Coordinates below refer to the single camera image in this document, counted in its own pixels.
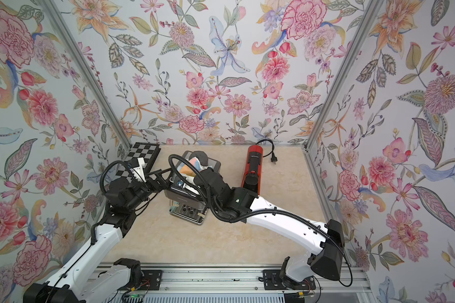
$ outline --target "marble-patterned surface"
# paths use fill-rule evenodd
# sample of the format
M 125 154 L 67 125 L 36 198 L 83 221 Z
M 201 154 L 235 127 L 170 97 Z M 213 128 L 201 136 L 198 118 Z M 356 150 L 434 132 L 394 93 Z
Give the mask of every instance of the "marble-patterned surface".
M 221 175 L 230 186 L 241 185 L 248 146 L 162 145 L 153 170 L 168 167 L 170 154 L 202 150 L 221 162 Z M 271 150 L 266 146 L 265 154 Z M 317 221 L 324 216 L 299 147 L 277 146 L 278 162 L 263 162 L 261 196 L 275 205 Z M 148 263 L 281 264 L 304 252 L 295 242 L 251 224 L 225 223 L 208 211 L 201 226 L 169 214 L 169 200 L 160 193 L 140 215 L 130 232 L 103 260 L 132 258 Z

